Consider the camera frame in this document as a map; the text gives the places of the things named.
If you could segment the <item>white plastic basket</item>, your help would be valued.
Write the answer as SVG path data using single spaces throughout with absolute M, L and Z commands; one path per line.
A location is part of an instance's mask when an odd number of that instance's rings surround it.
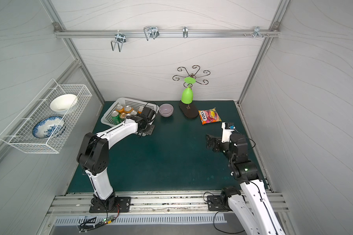
M 113 111 L 116 110 L 116 107 L 118 105 L 121 105 L 123 107 L 125 106 L 130 106 L 131 108 L 133 108 L 135 111 L 138 111 L 138 108 L 140 106 L 144 106 L 144 107 L 148 107 L 153 109 L 156 114 L 159 111 L 159 106 L 154 104 L 154 103 L 150 103 L 150 102 L 145 102 L 145 101 L 140 101 L 140 100 L 135 100 L 135 99 L 131 99 L 131 98 L 118 98 L 109 108 L 108 110 L 104 113 L 103 117 L 101 118 L 101 123 L 108 125 L 110 127 L 114 127 L 115 124 L 112 122 L 112 118 L 111 118 L 111 113 Z

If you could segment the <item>orange Fanta can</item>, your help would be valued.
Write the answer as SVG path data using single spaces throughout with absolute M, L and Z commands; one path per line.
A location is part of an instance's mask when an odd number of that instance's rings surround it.
M 143 110 L 144 110 L 144 106 L 140 106 L 140 107 L 138 108 L 137 112 L 138 112 L 139 114 L 142 114 Z

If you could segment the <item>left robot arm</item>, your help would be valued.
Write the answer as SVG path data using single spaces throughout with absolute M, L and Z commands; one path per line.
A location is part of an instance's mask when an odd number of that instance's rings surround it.
M 120 124 L 104 132 L 90 132 L 84 136 L 76 161 L 92 184 L 93 206 L 102 206 L 107 211 L 114 209 L 116 196 L 107 173 L 109 150 L 131 134 L 149 131 L 155 117 L 155 110 L 144 107 L 140 114 L 128 115 Z

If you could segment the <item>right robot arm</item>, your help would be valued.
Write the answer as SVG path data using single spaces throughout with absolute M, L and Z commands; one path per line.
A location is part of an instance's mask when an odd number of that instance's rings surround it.
M 249 159 L 248 140 L 236 132 L 221 138 L 206 135 L 207 148 L 227 158 L 231 175 L 244 193 L 241 194 L 236 187 L 223 188 L 220 195 L 222 206 L 235 213 L 247 235 L 284 235 L 257 166 Z

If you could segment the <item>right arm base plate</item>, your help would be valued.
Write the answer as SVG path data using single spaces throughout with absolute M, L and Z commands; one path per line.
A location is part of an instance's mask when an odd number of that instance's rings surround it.
M 223 211 L 221 197 L 218 195 L 208 195 L 206 197 L 207 206 L 209 211 Z

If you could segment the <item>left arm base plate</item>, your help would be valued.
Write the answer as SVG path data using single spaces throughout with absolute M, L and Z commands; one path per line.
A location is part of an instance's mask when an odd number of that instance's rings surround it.
M 90 213 L 129 212 L 131 197 L 111 197 L 107 200 L 94 195 L 90 203 Z

